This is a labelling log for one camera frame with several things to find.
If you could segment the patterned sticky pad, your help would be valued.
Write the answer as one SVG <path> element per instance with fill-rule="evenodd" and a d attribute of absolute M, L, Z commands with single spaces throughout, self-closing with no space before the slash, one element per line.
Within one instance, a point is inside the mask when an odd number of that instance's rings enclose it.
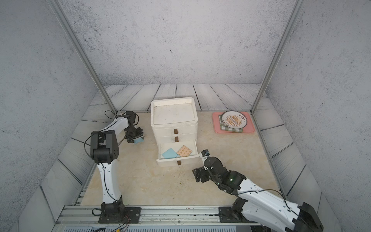
<path fill-rule="evenodd" d="M 180 156 L 172 148 L 166 150 L 161 155 L 162 159 L 175 159 L 175 158 L 179 158 L 179 157 Z"/>
<path fill-rule="evenodd" d="M 133 140 L 134 144 L 138 144 L 138 143 L 141 143 L 141 142 L 144 142 L 144 138 L 143 137 L 140 137 L 140 138 L 136 138 Z"/>
<path fill-rule="evenodd" d="M 177 155 L 180 157 L 189 157 L 192 154 L 192 150 L 186 146 L 182 146 L 178 151 Z"/>

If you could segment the white bottom drawer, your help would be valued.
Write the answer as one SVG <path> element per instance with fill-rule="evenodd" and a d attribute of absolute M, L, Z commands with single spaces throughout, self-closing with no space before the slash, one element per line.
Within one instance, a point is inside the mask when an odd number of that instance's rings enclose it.
<path fill-rule="evenodd" d="M 200 156 L 197 150 L 196 140 L 189 140 L 184 142 L 177 143 L 167 143 L 167 144 L 157 144 L 158 146 L 158 159 L 156 160 L 158 166 L 160 167 L 171 167 L 177 165 L 192 164 L 200 160 Z M 172 149 L 174 152 L 177 152 L 182 146 L 186 146 L 192 152 L 189 156 L 186 157 L 176 157 L 166 159 L 163 154 L 169 149 Z"/>

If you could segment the white drawer cabinet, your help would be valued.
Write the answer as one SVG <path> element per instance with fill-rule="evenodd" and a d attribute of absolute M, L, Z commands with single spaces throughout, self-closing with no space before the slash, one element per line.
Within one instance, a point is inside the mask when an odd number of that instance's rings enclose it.
<path fill-rule="evenodd" d="M 150 113 L 157 144 L 197 140 L 198 115 L 192 97 L 152 101 Z"/>

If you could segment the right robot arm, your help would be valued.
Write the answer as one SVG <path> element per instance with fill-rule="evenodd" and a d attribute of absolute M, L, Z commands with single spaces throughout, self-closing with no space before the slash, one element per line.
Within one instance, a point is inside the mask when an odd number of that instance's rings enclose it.
<path fill-rule="evenodd" d="M 200 154 L 202 167 L 192 172 L 197 182 L 214 182 L 217 187 L 237 199 L 232 218 L 259 223 L 276 232 L 322 232 L 324 226 L 315 209 L 308 203 L 299 205 L 284 199 L 275 189 L 262 189 L 237 171 L 227 170 L 207 150 Z"/>

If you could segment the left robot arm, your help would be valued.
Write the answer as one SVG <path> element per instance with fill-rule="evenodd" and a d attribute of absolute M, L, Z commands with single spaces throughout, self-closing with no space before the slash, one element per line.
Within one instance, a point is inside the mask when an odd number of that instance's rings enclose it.
<path fill-rule="evenodd" d="M 119 157 L 119 144 L 117 135 L 125 132 L 124 139 L 128 143 L 144 139 L 143 129 L 136 127 L 139 116 L 126 111 L 116 117 L 113 122 L 101 130 L 91 133 L 90 157 L 97 165 L 102 182 L 103 199 L 101 204 L 101 215 L 108 221 L 113 221 L 112 217 L 127 218 L 128 212 L 123 204 L 122 194 L 118 187 L 117 179 L 117 159 Z"/>

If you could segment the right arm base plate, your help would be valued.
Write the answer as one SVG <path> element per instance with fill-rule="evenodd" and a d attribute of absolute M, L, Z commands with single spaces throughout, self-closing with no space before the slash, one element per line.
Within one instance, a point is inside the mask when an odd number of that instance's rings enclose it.
<path fill-rule="evenodd" d="M 219 217 L 221 223 L 256 223 L 242 215 L 243 206 L 247 202 L 245 199 L 237 198 L 232 206 L 219 207 L 218 213 L 214 214 L 214 216 Z"/>

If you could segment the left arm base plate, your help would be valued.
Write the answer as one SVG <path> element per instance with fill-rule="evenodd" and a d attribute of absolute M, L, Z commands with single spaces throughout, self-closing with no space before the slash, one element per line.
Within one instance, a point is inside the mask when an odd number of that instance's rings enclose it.
<path fill-rule="evenodd" d="M 138 224 L 141 207 L 126 207 L 121 201 L 101 204 L 100 224 L 128 223 Z"/>

